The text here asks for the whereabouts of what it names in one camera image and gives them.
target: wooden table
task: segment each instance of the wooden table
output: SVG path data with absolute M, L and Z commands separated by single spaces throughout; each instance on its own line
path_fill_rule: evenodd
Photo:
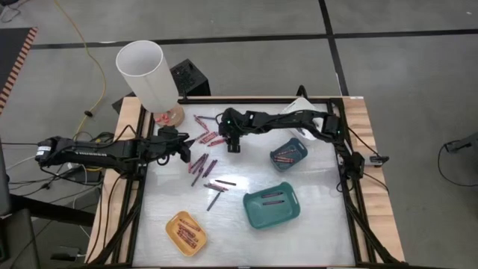
M 195 96 L 189 97 L 189 99 L 293 99 L 296 96 Z M 373 132 L 368 117 L 367 107 L 362 97 L 335 97 L 335 96 L 312 96 L 311 98 L 342 98 L 344 103 L 344 110 L 347 117 L 347 123 L 349 127 L 354 130 L 362 140 L 364 140 L 369 146 L 375 147 L 375 139 L 373 138 Z M 136 128 L 139 120 L 141 104 L 136 97 L 125 97 L 122 104 L 122 109 L 119 114 L 117 123 L 117 129 L 115 135 L 118 135 L 127 125 L 131 125 Z M 150 121 L 150 114 L 146 113 L 145 124 L 142 135 L 147 133 L 148 123 Z M 125 134 L 120 138 L 130 139 L 134 134 L 131 130 L 127 130 Z M 352 140 L 353 149 L 360 152 L 362 155 L 370 155 L 370 150 L 360 143 L 353 134 L 350 135 Z M 366 167 L 365 172 L 374 176 L 381 182 L 385 183 L 382 168 Z M 114 182 L 118 177 L 118 173 L 114 170 L 107 170 L 105 174 L 105 180 L 103 184 L 101 205 L 96 209 L 96 219 L 93 224 L 90 243 L 88 244 L 87 256 L 90 255 L 95 243 L 96 237 L 99 234 L 98 243 L 94 249 L 90 261 L 93 260 L 101 252 L 104 244 L 104 236 L 106 233 L 106 242 L 109 241 L 111 236 L 117 230 L 117 225 L 120 219 L 120 211 L 123 203 L 123 197 L 125 193 L 126 180 L 120 180 L 114 190 L 111 190 Z M 134 201 L 136 197 L 137 182 L 134 183 L 133 191 L 131 192 L 130 203 Z M 108 230 L 106 228 L 106 211 L 108 207 L 108 196 L 111 194 L 111 204 L 109 211 Z M 385 248 L 396 259 L 404 260 L 402 246 L 398 235 L 397 227 L 395 224 L 394 213 L 391 208 L 388 194 L 384 188 L 375 181 L 364 176 L 361 179 L 361 191 L 364 197 L 364 204 L 367 211 L 369 226 L 375 233 L 377 238 L 382 242 Z M 99 209 L 102 207 L 101 226 L 99 218 Z M 361 260 L 368 261 L 367 248 L 365 246 L 365 239 L 360 228 L 356 227 L 359 249 L 361 253 Z M 128 249 L 129 238 L 131 234 L 131 227 L 125 232 L 121 244 L 121 250 L 119 253 L 119 262 L 126 261 L 126 253 Z

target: white sticker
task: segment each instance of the white sticker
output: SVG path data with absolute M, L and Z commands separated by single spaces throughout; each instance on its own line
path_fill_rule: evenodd
M 50 151 L 52 150 L 52 148 L 50 146 L 39 146 L 38 147 L 38 150 L 42 150 L 42 151 Z

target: gray floor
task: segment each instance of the gray floor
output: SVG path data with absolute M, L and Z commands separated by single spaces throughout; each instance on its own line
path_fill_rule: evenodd
M 88 41 L 324 32 L 317 1 L 60 2 Z M 327 6 L 335 33 L 478 28 L 478 4 L 472 0 L 334 0 Z M 79 42 L 52 1 L 32 0 L 22 10 L 20 17 L 0 27 L 37 26 L 39 44 Z M 442 143 L 478 130 L 478 35 L 337 44 L 349 92 L 365 96 L 378 148 L 391 156 L 385 177 L 407 261 L 475 268 L 477 190 L 445 182 L 436 161 Z M 114 66 L 119 49 L 92 49 L 108 80 L 107 96 L 85 128 L 92 134 L 114 130 L 117 115 L 110 104 L 129 92 Z M 190 58 L 209 78 L 216 96 L 288 95 L 299 84 L 311 95 L 340 94 L 326 40 L 170 45 L 164 51 L 170 65 Z M 52 135 L 72 136 L 82 112 L 99 96 L 101 83 L 83 49 L 31 51 L 0 117 L 2 139 L 36 142 Z M 8 166 L 34 152 L 9 146 L 5 154 Z M 444 155 L 442 166 L 456 181 L 478 183 L 475 160 L 472 152 Z M 9 174 L 13 180 L 44 177 L 33 162 Z M 25 187 L 19 194 L 34 189 Z M 51 201 L 79 189 L 58 182 L 32 197 Z M 68 231 L 66 243 L 77 238 L 78 245 L 84 244 L 77 228 Z M 53 242 L 40 239 L 38 244 Z M 42 255 L 43 262 L 48 256 Z

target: orange tray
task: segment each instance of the orange tray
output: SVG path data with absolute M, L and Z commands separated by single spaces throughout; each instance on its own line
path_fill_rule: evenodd
M 186 211 L 180 211 L 167 224 L 166 233 L 185 256 L 196 254 L 208 240 L 204 229 Z

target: white paper cup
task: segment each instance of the white paper cup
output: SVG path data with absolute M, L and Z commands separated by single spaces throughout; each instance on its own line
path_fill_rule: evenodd
M 129 43 L 118 52 L 117 68 L 149 112 L 165 113 L 177 103 L 178 89 L 158 44 Z

